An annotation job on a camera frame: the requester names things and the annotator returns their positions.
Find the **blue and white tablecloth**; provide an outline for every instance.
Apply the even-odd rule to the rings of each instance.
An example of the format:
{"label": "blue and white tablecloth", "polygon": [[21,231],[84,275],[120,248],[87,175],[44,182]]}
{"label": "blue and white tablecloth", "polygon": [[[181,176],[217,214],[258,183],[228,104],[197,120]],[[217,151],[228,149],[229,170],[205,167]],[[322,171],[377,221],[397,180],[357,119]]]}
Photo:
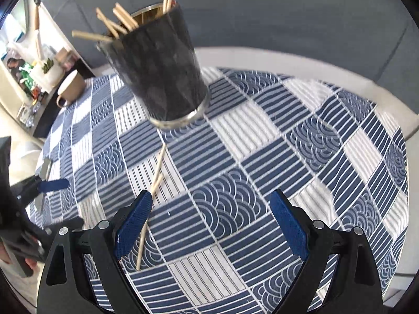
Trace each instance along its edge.
{"label": "blue and white tablecloth", "polygon": [[[138,242],[122,259],[152,313],[270,314],[301,266],[269,209],[278,187],[312,219],[362,227],[384,292],[408,224],[406,147],[394,118],[322,81],[214,68],[203,76],[209,109],[173,131],[154,128],[118,76],[89,80],[43,147],[54,162],[50,179],[68,178],[70,187],[46,195],[41,214],[32,204],[32,221],[79,215],[90,228],[112,217],[150,188],[166,142],[141,270]],[[324,299],[336,261],[310,309]],[[86,263],[110,309],[93,260]]]}

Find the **striped pattern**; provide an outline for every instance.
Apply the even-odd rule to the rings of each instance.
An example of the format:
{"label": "striped pattern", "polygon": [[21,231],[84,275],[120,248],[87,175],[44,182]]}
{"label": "striped pattern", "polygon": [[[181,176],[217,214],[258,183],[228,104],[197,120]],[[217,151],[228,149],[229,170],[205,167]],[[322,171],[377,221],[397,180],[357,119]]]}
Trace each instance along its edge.
{"label": "striped pattern", "polygon": [[278,135],[278,129],[252,101],[214,118],[212,126],[237,161],[242,161]]}
{"label": "striped pattern", "polygon": [[113,311],[112,306],[109,303],[108,297],[106,296],[105,290],[103,289],[102,283],[100,280],[91,280],[93,292],[98,301],[98,305],[109,311]]}
{"label": "striped pattern", "polygon": [[[116,76],[91,79],[63,109],[38,160],[70,187],[45,195],[39,226],[82,216],[110,219],[150,188],[163,142],[163,182],[148,221],[121,266],[152,313],[272,313],[301,268],[269,210],[273,190],[331,228],[359,225],[383,292],[395,273],[408,221],[406,145],[393,118],[335,86],[283,74],[203,69],[207,114],[163,131],[146,120]],[[99,303],[112,309],[91,258]],[[330,284],[330,256],[309,310]]]}
{"label": "striped pattern", "polygon": [[348,157],[342,151],[329,162],[329,168],[324,169],[318,177],[332,192],[338,216],[351,206],[365,187]]}
{"label": "striped pattern", "polygon": [[[128,170],[128,178],[133,187],[134,194],[139,195],[141,190],[144,189],[150,190],[159,154],[160,152]],[[154,207],[166,203],[186,192],[182,179],[167,153],[163,158],[161,173],[163,174],[163,180],[153,198]]]}
{"label": "striped pattern", "polygon": [[361,124],[369,139],[374,143],[377,150],[382,156],[385,155],[388,146],[390,145],[390,137],[387,134],[384,126],[380,123],[377,116],[371,113]]}
{"label": "striped pattern", "polygon": [[264,311],[247,291],[198,308],[202,314],[263,314]]}
{"label": "striped pattern", "polygon": [[382,110],[379,106],[376,107],[374,113],[377,116],[377,119],[380,121],[380,123],[384,126],[385,130],[387,131],[389,136],[392,136],[396,130],[399,128],[399,125],[386,111]]}
{"label": "striped pattern", "polygon": [[364,183],[368,183],[382,157],[365,132],[358,129],[343,150]]}
{"label": "striped pattern", "polygon": [[323,102],[333,94],[330,88],[316,80],[305,81],[294,78],[285,80],[282,84],[311,112],[317,111]]}
{"label": "striped pattern", "polygon": [[310,114],[301,101],[283,86],[263,90],[254,101],[265,110],[281,132],[285,132]]}
{"label": "striped pattern", "polygon": [[209,85],[210,83],[213,83],[223,77],[223,73],[214,67],[202,67],[201,74],[202,80],[206,85]]}
{"label": "striped pattern", "polygon": [[71,148],[73,171],[79,170],[92,157],[92,133],[87,133]]}
{"label": "striped pattern", "polygon": [[120,108],[122,105],[126,104],[130,100],[132,100],[133,97],[134,97],[133,93],[127,86],[120,88],[118,91],[116,91],[112,95],[112,98],[114,100],[115,110]]}
{"label": "striped pattern", "polygon": [[93,228],[98,222],[106,219],[96,190],[82,202],[78,202],[77,208],[79,216],[84,219],[83,229]]}
{"label": "striped pattern", "polygon": [[168,149],[189,189],[234,164],[234,159],[208,124],[170,143]]}
{"label": "striped pattern", "polygon": [[245,289],[217,246],[171,263],[168,268],[196,306],[220,300]]}
{"label": "striped pattern", "polygon": [[148,226],[166,261],[172,261],[214,243],[188,195],[153,210]]}
{"label": "striped pattern", "polygon": [[74,108],[72,108],[72,106],[75,105],[75,104],[76,103],[73,102],[70,106],[65,108],[64,120],[62,121],[63,132],[65,132],[73,124]]}
{"label": "striped pattern", "polygon": [[76,144],[81,138],[84,137],[85,134],[90,133],[90,114],[87,114],[82,120],[73,124],[72,128],[72,144]]}
{"label": "striped pattern", "polygon": [[330,281],[332,280],[333,273],[335,272],[335,268],[338,262],[339,255],[330,255],[329,259],[326,263],[326,268],[324,268],[323,276],[321,278],[320,284],[318,289],[327,289]]}
{"label": "striped pattern", "polygon": [[51,211],[52,220],[56,220],[62,216],[61,210],[61,193],[53,192],[48,195],[49,208]]}
{"label": "striped pattern", "polygon": [[57,180],[57,179],[60,178],[59,164],[60,164],[59,160],[57,160],[57,161],[55,161],[51,164],[51,170],[49,172],[48,180]]}
{"label": "striped pattern", "polygon": [[381,162],[380,166],[373,174],[368,183],[368,188],[381,217],[385,217],[397,196],[398,190],[390,173],[385,168],[384,161]]}
{"label": "striped pattern", "polygon": [[80,122],[85,116],[87,116],[90,113],[90,110],[92,109],[92,98],[89,97],[86,100],[84,100],[81,104],[77,101],[77,107],[74,110],[73,114],[73,124],[76,124],[77,122]]}
{"label": "striped pattern", "polygon": [[388,250],[391,247],[391,244],[393,243],[393,240],[391,239],[391,235],[386,231],[385,226],[380,223],[375,233],[368,241],[379,270],[384,262]]}
{"label": "striped pattern", "polygon": [[93,192],[96,186],[96,176],[94,171],[93,159],[89,158],[85,164],[74,172],[75,196],[81,202]]}
{"label": "striped pattern", "polygon": [[111,85],[109,82],[102,85],[102,87],[95,91],[92,95],[92,108],[95,108],[100,102],[111,95]]}
{"label": "striped pattern", "polygon": [[62,135],[62,125],[49,136],[49,150],[52,151],[60,142]]}
{"label": "striped pattern", "polygon": [[63,150],[59,160],[59,178],[73,177],[73,153],[71,147]]}
{"label": "striped pattern", "polygon": [[409,222],[409,205],[406,195],[400,191],[387,215],[383,219],[383,224],[387,232],[395,240],[403,230],[407,228]]}
{"label": "striped pattern", "polygon": [[226,79],[222,78],[208,86],[211,102],[206,112],[209,119],[240,105],[246,98]]}
{"label": "striped pattern", "polygon": [[298,259],[271,214],[222,240],[220,245],[249,287],[264,282]]}
{"label": "striped pattern", "polygon": [[127,168],[138,165],[162,146],[156,129],[146,121],[119,137]]}
{"label": "striped pattern", "polygon": [[121,80],[121,78],[118,75],[114,75],[110,79],[110,85],[111,85],[111,91],[112,93],[115,93],[117,90],[119,90],[124,84],[124,82]]}
{"label": "striped pattern", "polygon": [[312,220],[322,220],[327,226],[331,226],[337,219],[333,195],[317,177],[294,195],[290,202],[303,208]]}
{"label": "striped pattern", "polygon": [[92,129],[92,152],[97,154],[117,138],[117,128],[113,117],[106,117]]}
{"label": "striped pattern", "polygon": [[136,272],[129,278],[152,313],[182,312],[192,307],[166,266]]}
{"label": "striped pattern", "polygon": [[118,209],[131,205],[135,199],[128,177],[124,173],[98,187],[98,194],[106,218],[112,218]]}
{"label": "striped pattern", "polygon": [[280,187],[290,198],[313,177],[282,138],[245,159],[242,165],[264,197]]}
{"label": "striped pattern", "polygon": [[131,130],[134,126],[146,120],[146,111],[135,98],[115,110],[115,122],[118,136]]}
{"label": "striped pattern", "polygon": [[345,143],[358,128],[355,119],[335,96],[328,98],[316,114],[337,130],[342,143]]}

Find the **ceramic mug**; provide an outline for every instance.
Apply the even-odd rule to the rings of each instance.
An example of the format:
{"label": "ceramic mug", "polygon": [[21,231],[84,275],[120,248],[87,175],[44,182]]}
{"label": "ceramic mug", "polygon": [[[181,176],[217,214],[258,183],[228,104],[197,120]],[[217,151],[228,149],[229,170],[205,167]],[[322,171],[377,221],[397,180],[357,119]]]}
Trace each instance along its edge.
{"label": "ceramic mug", "polygon": [[[71,72],[61,83],[58,89],[57,106],[64,108],[75,101],[84,91],[86,82],[77,70]],[[65,104],[60,105],[60,100],[64,99]]]}

